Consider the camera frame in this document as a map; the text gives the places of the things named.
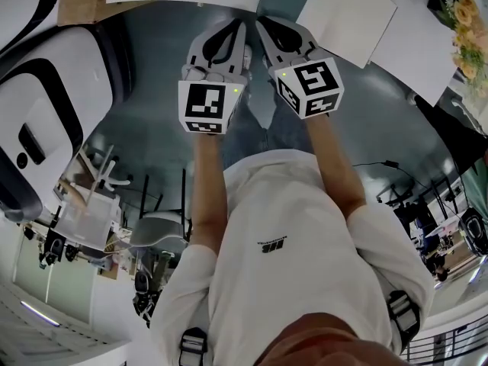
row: black strap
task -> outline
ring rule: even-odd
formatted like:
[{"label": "black strap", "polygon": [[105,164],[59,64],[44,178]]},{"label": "black strap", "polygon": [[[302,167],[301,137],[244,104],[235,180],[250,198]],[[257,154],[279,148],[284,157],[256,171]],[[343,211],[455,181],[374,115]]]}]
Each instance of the black strap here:
[{"label": "black strap", "polygon": [[420,308],[403,291],[392,291],[387,301],[388,314],[402,340],[402,352],[420,330]]},{"label": "black strap", "polygon": [[187,329],[181,337],[180,350],[180,366],[204,366],[207,334],[200,328]]}]

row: cardboard box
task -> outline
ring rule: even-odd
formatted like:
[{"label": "cardboard box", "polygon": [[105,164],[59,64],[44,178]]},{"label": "cardboard box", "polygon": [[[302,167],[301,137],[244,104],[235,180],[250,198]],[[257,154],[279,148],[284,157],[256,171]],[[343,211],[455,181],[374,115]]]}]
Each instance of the cardboard box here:
[{"label": "cardboard box", "polygon": [[106,0],[59,0],[58,25],[93,24],[150,2],[107,4]]}]

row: printed logo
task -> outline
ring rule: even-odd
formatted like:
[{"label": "printed logo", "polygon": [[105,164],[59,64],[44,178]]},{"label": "printed logo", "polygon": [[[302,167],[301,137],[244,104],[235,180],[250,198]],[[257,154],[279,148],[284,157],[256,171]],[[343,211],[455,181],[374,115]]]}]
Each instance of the printed logo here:
[{"label": "printed logo", "polygon": [[262,253],[269,253],[275,251],[277,249],[282,249],[284,240],[287,236],[281,237],[280,239],[267,241],[267,242],[258,242],[260,246],[262,246]]}]

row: chair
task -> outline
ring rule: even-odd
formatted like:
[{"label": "chair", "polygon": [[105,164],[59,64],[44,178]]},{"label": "chair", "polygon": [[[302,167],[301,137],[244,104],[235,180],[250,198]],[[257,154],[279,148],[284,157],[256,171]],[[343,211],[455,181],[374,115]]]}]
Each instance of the chair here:
[{"label": "chair", "polygon": [[191,221],[185,218],[186,170],[183,169],[182,172],[180,210],[157,211],[162,200],[161,196],[155,211],[146,213],[144,206],[148,184],[149,176],[146,175],[140,217],[133,229],[129,244],[134,247],[153,247],[175,254],[182,253],[188,245],[188,237],[191,233]]},{"label": "chair", "polygon": [[[92,161],[87,157],[85,150],[81,149],[79,151],[78,155],[81,157],[81,159],[85,163],[86,168],[90,172],[93,179],[97,179],[98,170],[93,166]],[[114,158],[108,163],[107,168],[104,171],[102,170],[102,174],[100,175],[100,178],[98,178],[99,183],[100,183],[99,188],[105,187],[110,192],[113,192],[114,191],[113,186],[128,186],[128,185],[130,185],[130,183],[132,182],[131,175],[129,175],[127,180],[117,180],[117,179],[110,177],[110,173],[114,169],[115,164],[117,164],[117,161],[118,161],[118,157],[114,156]]]}]

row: floor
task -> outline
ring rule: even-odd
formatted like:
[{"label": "floor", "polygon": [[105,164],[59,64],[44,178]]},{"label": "floor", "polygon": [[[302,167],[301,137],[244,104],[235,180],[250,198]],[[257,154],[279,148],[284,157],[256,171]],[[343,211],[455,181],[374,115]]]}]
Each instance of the floor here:
[{"label": "floor", "polygon": [[[130,189],[121,192],[125,201],[139,206],[144,175],[148,174],[149,207],[163,193],[161,209],[176,209],[180,207],[181,170],[188,168],[191,185],[192,159],[191,134],[178,122],[177,82],[191,41],[206,27],[231,17],[246,22],[253,49],[250,108],[263,127],[271,123],[273,90],[261,63],[255,14],[214,5],[154,2],[128,11],[124,17],[133,46],[136,86],[131,98],[114,107],[101,122],[90,144],[99,149],[114,144],[114,154],[120,157],[116,173],[134,176]],[[345,94],[331,119],[353,164],[396,161],[424,185],[442,174],[455,178],[445,145],[420,111],[406,103],[409,89],[403,83],[373,63],[359,69],[338,57],[335,61]],[[391,183],[401,191],[409,181],[402,172],[382,165],[357,170],[373,201]]]}]

